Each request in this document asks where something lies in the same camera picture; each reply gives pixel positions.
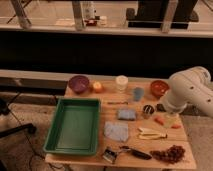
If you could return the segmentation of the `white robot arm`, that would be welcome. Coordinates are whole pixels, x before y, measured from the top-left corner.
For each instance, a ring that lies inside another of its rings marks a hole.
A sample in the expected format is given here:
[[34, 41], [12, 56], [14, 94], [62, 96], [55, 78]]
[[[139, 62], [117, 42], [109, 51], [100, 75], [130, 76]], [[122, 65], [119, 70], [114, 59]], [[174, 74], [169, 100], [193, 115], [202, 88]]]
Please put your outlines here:
[[213, 90], [210, 72], [201, 66], [176, 72], [169, 77], [169, 90], [160, 98], [166, 110], [164, 127], [171, 128], [188, 103], [213, 118]]

